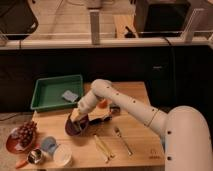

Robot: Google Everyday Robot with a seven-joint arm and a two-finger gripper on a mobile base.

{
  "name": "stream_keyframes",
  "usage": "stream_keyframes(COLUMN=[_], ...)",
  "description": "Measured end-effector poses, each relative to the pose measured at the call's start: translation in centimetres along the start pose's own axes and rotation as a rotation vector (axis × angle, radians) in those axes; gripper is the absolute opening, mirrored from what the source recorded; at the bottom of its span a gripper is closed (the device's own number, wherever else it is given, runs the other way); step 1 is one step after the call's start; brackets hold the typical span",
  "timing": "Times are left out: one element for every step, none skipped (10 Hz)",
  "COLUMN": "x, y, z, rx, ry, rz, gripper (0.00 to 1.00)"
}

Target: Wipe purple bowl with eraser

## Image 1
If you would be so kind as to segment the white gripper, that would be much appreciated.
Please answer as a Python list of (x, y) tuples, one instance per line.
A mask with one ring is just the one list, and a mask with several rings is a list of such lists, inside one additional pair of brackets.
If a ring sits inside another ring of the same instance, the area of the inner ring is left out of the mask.
[(87, 115), (94, 110), (99, 101), (100, 98), (96, 96), (92, 91), (89, 91), (78, 102), (79, 113), (81, 115)]

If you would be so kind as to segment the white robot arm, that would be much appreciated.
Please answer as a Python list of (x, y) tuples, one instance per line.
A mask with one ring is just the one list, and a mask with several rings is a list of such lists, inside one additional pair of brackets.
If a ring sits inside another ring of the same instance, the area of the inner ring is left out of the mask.
[(178, 106), (169, 113), (116, 90), (108, 80), (96, 79), (78, 102), (79, 118), (109, 99), (164, 139), (165, 171), (213, 171), (209, 126), (195, 108)]

